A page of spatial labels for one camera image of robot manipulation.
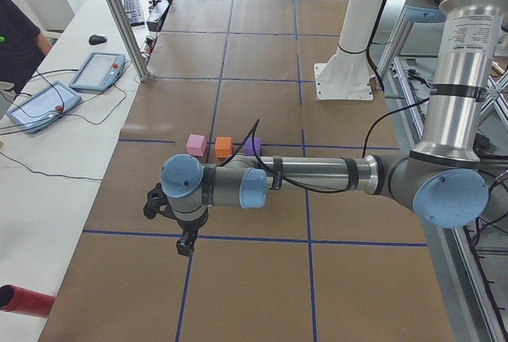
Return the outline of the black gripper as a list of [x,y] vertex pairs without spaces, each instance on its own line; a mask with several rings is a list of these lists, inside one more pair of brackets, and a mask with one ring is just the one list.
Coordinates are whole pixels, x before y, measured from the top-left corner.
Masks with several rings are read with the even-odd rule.
[[208,209],[197,209],[192,213],[174,211],[177,224],[182,229],[182,235],[176,242],[176,249],[181,256],[190,256],[195,250],[198,231],[209,218]]

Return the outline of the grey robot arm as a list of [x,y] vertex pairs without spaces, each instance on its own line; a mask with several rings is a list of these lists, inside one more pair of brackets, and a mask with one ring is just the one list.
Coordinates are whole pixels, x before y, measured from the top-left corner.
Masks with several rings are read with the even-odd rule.
[[172,156],[147,196],[144,215],[178,223],[179,254],[194,251],[211,206],[260,208],[269,190],[286,187],[382,195],[443,229],[466,225],[483,212],[489,192],[473,143],[507,0],[407,0],[406,7],[444,22],[423,134],[410,153],[359,159],[233,153],[219,165]]

